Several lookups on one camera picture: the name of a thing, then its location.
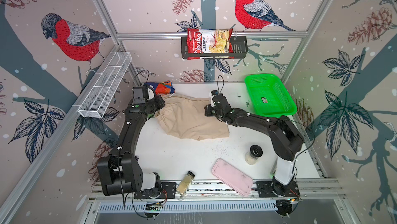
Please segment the rainbow striped shorts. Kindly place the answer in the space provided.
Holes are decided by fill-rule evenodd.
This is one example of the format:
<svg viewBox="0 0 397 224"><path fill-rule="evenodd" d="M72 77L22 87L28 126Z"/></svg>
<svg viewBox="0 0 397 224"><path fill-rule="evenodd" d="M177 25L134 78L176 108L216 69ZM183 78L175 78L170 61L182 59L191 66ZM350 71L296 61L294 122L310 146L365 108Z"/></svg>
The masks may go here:
<svg viewBox="0 0 397 224"><path fill-rule="evenodd" d="M146 84L151 86L157 95L168 95L175 93L175 89L171 81L147 82Z"/></svg>

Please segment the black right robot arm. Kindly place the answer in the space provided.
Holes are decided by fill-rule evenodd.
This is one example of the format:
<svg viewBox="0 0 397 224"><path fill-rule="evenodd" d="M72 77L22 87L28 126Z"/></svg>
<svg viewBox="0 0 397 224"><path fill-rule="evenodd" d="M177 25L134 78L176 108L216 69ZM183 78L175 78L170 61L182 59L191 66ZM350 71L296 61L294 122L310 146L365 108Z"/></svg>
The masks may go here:
<svg viewBox="0 0 397 224"><path fill-rule="evenodd" d="M304 144L304 138L287 116L263 117L241 108L233 108L226 98L221 97L204 107L204 115L234 127L251 129L268 136L277 155L276 172L273 179L287 186L293 179L295 160Z"/></svg>

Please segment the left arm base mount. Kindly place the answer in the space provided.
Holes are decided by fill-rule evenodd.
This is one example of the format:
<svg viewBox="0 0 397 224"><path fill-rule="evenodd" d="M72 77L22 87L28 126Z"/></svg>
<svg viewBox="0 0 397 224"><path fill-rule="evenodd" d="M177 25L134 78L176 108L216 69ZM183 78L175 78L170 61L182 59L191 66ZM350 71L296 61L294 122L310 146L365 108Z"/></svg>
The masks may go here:
<svg viewBox="0 0 397 224"><path fill-rule="evenodd" d="M134 194L134 200L165 200L174 199L176 195L176 183L162 181L159 187L146 189Z"/></svg>

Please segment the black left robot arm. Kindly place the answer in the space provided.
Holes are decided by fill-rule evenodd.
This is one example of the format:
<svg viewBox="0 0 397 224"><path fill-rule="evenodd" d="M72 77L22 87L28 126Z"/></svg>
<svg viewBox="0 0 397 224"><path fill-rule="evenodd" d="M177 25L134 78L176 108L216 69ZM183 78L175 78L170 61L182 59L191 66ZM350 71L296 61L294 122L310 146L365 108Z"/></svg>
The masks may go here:
<svg viewBox="0 0 397 224"><path fill-rule="evenodd" d="M116 147L98 160L97 169L106 196L138 193L160 195L163 191L158 173L144 173L135 156L141 130L165 106L159 95L150 100L132 100L124 110L125 122Z"/></svg>

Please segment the beige shorts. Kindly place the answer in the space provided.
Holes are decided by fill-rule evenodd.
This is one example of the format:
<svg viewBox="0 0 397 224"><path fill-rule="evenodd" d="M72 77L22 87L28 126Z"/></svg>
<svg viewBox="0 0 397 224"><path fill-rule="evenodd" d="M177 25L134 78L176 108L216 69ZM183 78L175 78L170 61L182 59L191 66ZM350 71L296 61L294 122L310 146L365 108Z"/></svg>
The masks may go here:
<svg viewBox="0 0 397 224"><path fill-rule="evenodd" d="M216 117L206 117L209 98L192 98L181 94L164 95L165 106L155 117L166 134L180 139L218 139L230 136L227 124Z"/></svg>

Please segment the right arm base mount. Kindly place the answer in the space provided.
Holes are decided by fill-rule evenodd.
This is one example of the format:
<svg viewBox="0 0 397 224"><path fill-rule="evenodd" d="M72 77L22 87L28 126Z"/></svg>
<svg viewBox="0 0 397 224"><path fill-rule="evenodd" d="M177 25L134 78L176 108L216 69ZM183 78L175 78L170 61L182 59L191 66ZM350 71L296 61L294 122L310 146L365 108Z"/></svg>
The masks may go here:
<svg viewBox="0 0 397 224"><path fill-rule="evenodd" d="M283 185L275 179L257 181L255 184L260 198L300 198L299 188L295 180L291 180L287 185Z"/></svg>

